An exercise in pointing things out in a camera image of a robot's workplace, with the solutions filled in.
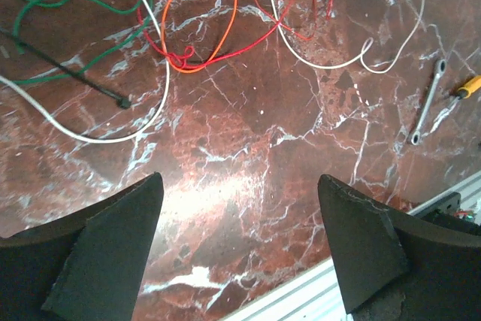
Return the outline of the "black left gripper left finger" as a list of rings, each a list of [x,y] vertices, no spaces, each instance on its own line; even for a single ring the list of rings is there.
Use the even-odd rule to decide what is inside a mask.
[[[130,320],[164,187],[153,173],[103,201],[1,239],[3,320]]]

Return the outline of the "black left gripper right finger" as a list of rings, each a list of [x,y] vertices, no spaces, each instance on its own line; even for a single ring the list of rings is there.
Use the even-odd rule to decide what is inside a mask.
[[[480,227],[440,210],[396,210],[331,175],[319,205],[354,320],[478,320]]]

